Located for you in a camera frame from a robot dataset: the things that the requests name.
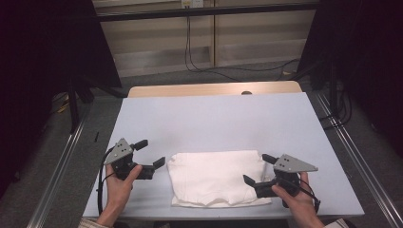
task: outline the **black bar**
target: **black bar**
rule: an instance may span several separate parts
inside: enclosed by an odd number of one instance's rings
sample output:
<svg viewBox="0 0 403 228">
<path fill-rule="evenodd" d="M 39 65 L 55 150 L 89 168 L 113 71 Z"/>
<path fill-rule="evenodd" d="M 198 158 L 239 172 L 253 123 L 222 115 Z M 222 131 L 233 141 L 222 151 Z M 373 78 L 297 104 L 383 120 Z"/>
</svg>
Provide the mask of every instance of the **black bar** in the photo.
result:
<svg viewBox="0 0 403 228">
<path fill-rule="evenodd" d="M 240 13 L 254 13 L 254 12 L 316 10 L 320 5 L 321 4 L 319 2 L 312 2 L 312 3 L 262 5 L 252 7 L 248 6 L 248 7 L 167 9 L 167 10 L 143 11 L 143 12 L 100 13 L 97 16 L 75 17 L 75 18 L 68 18 L 68 20 L 73 21 L 78 20 L 84 22 L 112 22 L 112 21 L 143 20 L 143 19 L 171 18 L 171 17 L 240 14 Z"/>
</svg>

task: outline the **hand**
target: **hand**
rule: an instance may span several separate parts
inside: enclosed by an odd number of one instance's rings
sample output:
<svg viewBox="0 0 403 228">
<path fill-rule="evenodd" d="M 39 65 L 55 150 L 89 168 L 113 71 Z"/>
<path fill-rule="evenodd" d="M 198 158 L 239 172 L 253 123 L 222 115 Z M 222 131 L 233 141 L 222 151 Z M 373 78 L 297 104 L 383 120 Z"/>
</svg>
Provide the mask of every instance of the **hand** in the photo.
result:
<svg viewBox="0 0 403 228">
<path fill-rule="evenodd" d="M 307 191 L 311 191 L 306 183 L 308 182 L 308 174 L 306 172 L 300 173 L 300 178 L 302 180 L 300 186 Z M 282 198 L 291 210 L 298 226 L 300 228 L 305 227 L 324 227 L 323 223 L 317 217 L 317 212 L 312 203 L 312 198 L 305 193 L 299 191 L 299 193 L 292 197 L 290 196 L 282 187 L 278 185 L 272 186 L 273 192 L 276 193 L 280 198 Z"/>
<path fill-rule="evenodd" d="M 133 187 L 133 181 L 142 171 L 141 165 L 136 165 L 125 180 L 120 180 L 113 174 L 110 164 L 106 166 L 107 203 L 105 210 L 98 217 L 97 223 L 103 226 L 112 227 L 118 216 L 124 211 Z"/>
</svg>

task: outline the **person's right hand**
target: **person's right hand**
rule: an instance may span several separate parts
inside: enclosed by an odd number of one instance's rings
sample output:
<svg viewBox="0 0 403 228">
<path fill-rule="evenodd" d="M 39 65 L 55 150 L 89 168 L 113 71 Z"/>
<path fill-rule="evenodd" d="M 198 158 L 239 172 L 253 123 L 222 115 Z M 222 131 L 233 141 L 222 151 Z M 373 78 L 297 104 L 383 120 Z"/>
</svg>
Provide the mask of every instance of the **person's right hand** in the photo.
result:
<svg viewBox="0 0 403 228">
<path fill-rule="evenodd" d="M 305 190 L 310 191 L 308 185 L 306 184 L 309 184 L 308 174 L 306 172 L 300 173 L 300 178 L 302 180 L 300 186 Z M 324 227 L 323 223 L 317 217 L 317 212 L 315 211 L 315 207 L 310 196 L 299 191 L 295 197 L 292 197 L 284 190 L 284 188 L 278 185 L 273 185 L 272 190 L 287 203 L 300 228 Z"/>
</svg>

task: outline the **person's left hand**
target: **person's left hand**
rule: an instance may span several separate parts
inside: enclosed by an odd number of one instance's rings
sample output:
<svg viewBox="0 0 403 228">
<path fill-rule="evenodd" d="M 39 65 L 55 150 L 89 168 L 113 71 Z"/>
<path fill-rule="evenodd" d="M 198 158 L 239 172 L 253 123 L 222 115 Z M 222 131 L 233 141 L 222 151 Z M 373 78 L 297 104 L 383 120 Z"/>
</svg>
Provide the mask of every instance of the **person's left hand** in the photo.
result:
<svg viewBox="0 0 403 228">
<path fill-rule="evenodd" d="M 103 213 L 98 217 L 97 223 L 107 227 L 112 227 L 118 216 L 125 209 L 128 198 L 130 197 L 133 181 L 142 171 L 141 165 L 136 165 L 125 180 L 120 180 L 113 174 L 113 168 L 110 164 L 106 166 L 107 185 L 107 203 Z"/>
</svg>

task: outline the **white cloth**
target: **white cloth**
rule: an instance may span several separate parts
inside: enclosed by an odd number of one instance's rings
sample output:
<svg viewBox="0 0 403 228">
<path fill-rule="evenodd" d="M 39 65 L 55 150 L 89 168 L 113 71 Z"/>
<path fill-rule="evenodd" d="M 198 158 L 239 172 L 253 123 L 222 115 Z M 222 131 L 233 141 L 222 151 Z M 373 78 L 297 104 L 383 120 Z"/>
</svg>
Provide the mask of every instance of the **white cloth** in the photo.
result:
<svg viewBox="0 0 403 228">
<path fill-rule="evenodd" d="M 261 181 L 265 162 L 258 151 L 179 153 L 167 163 L 174 190 L 173 206 L 240 207 L 262 205 L 247 175 Z"/>
</svg>

